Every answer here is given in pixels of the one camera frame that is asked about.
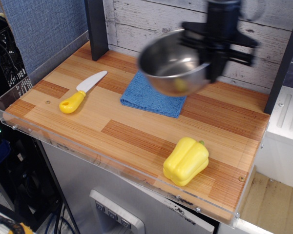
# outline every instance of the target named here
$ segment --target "white wood panel wall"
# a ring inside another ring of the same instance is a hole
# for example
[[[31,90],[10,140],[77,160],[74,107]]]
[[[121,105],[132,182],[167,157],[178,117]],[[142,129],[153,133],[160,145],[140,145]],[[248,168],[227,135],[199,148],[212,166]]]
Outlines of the white wood panel wall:
[[[104,0],[111,50],[138,56],[156,37],[181,22],[206,22],[206,0]],[[244,0],[239,30],[260,42],[253,67],[229,62],[219,80],[269,93],[293,29],[293,0]]]

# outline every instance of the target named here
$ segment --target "screw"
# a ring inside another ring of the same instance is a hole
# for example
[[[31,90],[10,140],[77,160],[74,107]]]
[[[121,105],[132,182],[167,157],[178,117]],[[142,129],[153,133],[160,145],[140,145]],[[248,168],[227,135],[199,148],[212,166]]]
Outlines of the screw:
[[[240,176],[240,177],[239,177],[239,180],[240,180],[241,182],[244,182],[244,181],[245,181],[245,177]]]

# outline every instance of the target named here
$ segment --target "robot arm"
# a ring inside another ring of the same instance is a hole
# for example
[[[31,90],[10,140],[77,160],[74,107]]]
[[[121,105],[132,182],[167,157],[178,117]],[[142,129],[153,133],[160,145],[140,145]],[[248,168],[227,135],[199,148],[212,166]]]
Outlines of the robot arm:
[[[258,43],[237,30],[241,0],[208,0],[206,23],[183,22],[182,44],[199,52],[202,62],[210,62],[207,79],[222,75],[227,61],[251,66]],[[231,49],[231,45],[251,48],[251,53]]]

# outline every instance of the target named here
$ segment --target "wooden table surface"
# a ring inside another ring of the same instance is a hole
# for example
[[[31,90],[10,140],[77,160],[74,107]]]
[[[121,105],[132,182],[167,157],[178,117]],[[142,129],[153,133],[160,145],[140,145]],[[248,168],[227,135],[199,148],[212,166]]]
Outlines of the wooden table surface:
[[[60,112],[61,100],[74,94],[82,80],[103,70],[108,74],[88,91],[76,112]],[[120,103],[136,72],[136,58],[113,51],[92,61],[86,43],[6,112],[17,117],[11,122],[25,120],[31,133],[83,153],[91,162],[103,161],[100,154],[108,156],[111,160],[105,163],[124,175],[187,206],[200,206],[218,220],[230,220],[224,210],[237,211],[246,184],[239,177],[248,177],[270,117],[263,113],[268,96],[217,82],[188,96],[180,116],[171,118]],[[164,177],[163,163],[182,137],[205,142],[209,165],[178,188]]]

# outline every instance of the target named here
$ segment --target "yellow knife handle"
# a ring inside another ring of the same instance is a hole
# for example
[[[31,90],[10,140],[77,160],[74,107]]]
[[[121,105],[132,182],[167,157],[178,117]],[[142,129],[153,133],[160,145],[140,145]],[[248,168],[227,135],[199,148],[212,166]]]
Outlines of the yellow knife handle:
[[[79,107],[85,96],[86,93],[84,91],[78,91],[73,96],[60,102],[60,110],[65,114],[73,113]]]

